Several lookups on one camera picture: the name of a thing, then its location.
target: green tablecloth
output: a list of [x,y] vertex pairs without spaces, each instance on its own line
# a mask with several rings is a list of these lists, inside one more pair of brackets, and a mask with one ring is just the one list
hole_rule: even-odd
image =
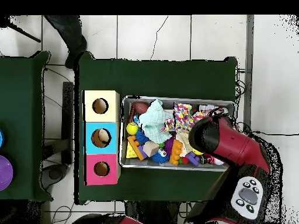
[[[92,59],[85,52],[75,78],[75,128],[82,126],[82,90],[115,90],[126,95],[235,101],[235,58],[226,61],[129,61]],[[83,185],[82,128],[75,138],[79,178],[75,170],[75,197],[80,201],[161,200],[197,201],[221,172],[121,168],[116,185]]]
[[0,57],[0,155],[13,167],[13,180],[0,199],[49,200],[39,185],[42,144],[41,79],[48,52],[33,58]]

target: light blue cloth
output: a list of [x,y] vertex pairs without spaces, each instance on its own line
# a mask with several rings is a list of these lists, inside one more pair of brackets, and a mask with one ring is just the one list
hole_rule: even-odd
[[173,118],[173,114],[163,110],[162,104],[160,100],[155,100],[147,112],[139,116],[139,127],[144,131],[144,135],[156,144],[161,144],[171,138],[168,131],[160,131],[164,127],[165,120]]

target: blue disc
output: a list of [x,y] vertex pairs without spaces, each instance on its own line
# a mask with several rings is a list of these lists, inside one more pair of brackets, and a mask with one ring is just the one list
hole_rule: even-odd
[[3,132],[0,129],[0,148],[1,148],[2,144],[3,144],[3,142],[4,142],[4,135],[3,135]]

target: shape sorter box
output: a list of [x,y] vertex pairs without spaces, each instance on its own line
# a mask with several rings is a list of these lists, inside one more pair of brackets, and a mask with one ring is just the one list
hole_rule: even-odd
[[[120,115],[119,94],[113,90],[83,90],[86,122],[118,122]],[[103,113],[96,113],[95,107],[102,107]]]
[[[97,163],[106,163],[109,166],[109,172],[106,176],[98,176],[95,173]],[[86,185],[112,185],[117,184],[120,176],[120,166],[117,154],[109,155],[86,155]]]
[[82,101],[84,184],[116,184],[120,176],[119,94],[109,90],[83,90]]
[[[105,130],[109,134],[110,142],[107,146],[98,148],[92,142],[92,135],[96,130]],[[86,123],[86,154],[117,154],[119,149],[119,122],[87,122]]]

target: orange toy block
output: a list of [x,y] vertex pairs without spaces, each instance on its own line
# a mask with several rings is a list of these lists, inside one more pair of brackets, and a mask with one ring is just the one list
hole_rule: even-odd
[[174,140],[171,150],[171,157],[169,159],[170,164],[177,166],[179,164],[180,154],[182,153],[183,144]]
[[130,143],[130,145],[132,146],[132,148],[134,149],[136,155],[138,156],[138,158],[140,160],[144,160],[144,156],[141,154],[141,152],[138,149],[138,146],[140,145],[139,142],[136,140],[136,137],[134,135],[132,136],[128,136],[128,142]]

